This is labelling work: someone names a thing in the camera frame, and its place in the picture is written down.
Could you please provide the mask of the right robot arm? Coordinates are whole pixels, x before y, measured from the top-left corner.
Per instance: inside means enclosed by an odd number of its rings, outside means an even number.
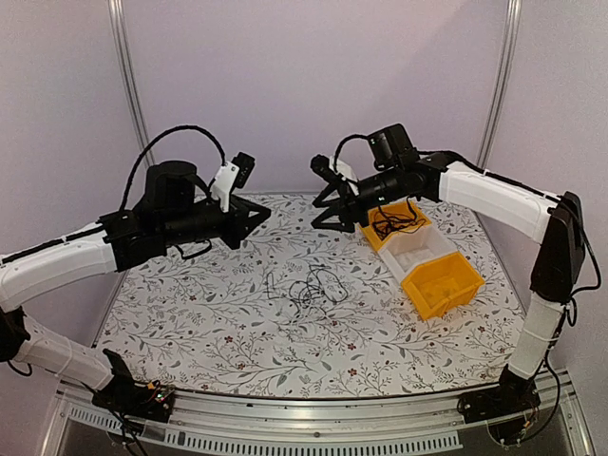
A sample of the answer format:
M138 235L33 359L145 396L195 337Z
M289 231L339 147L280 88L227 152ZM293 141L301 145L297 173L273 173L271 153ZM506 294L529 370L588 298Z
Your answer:
M316 155L313 172L327 183L314 201L322 213L313 227L353 232L368 223L372 208L415 197L464 206L497 220L539 244L530 279L531 301L518 344L503 370L509 378L491 394L491 406L510 414L524 403L523 380L536 376L555 344L567 303L586 254L580 198L552 195L474 165L460 154L421 151L399 123L364 136L373 155L375 175L358 180L337 155Z

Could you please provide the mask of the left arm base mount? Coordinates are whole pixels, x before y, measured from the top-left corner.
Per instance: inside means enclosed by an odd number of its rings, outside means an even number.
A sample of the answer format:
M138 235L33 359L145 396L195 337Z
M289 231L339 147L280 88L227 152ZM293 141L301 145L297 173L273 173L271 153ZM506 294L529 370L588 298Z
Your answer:
M104 349L103 354L110 362L112 378L93 393L92 404L117 414L167 423L175 404L175 387L159 380L138 382L116 352Z

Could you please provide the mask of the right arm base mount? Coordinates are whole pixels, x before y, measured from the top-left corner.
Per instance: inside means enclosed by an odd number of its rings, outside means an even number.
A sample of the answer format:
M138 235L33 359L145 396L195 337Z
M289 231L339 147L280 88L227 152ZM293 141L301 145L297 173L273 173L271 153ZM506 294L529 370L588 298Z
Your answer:
M489 426L489 435L511 446L520 444L536 423L540 404L534 378L523 379L505 367L497 386L461 394L457 411L467 424L501 418Z

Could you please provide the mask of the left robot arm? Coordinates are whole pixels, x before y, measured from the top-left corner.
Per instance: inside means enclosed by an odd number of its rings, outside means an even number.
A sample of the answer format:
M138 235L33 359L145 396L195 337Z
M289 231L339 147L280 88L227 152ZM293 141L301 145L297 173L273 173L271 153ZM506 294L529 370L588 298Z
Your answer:
M100 217L76 233L1 258L1 359L41 367L60 377L103 390L121 412L142 401L122 358L99 352L42 326L23 310L26 302L82 279L123 272L150 259L201 243L209 252L220 239L236 250L271 212L234 195L255 167L238 153L211 184L187 161L165 161L148 169L142 198L131 210Z

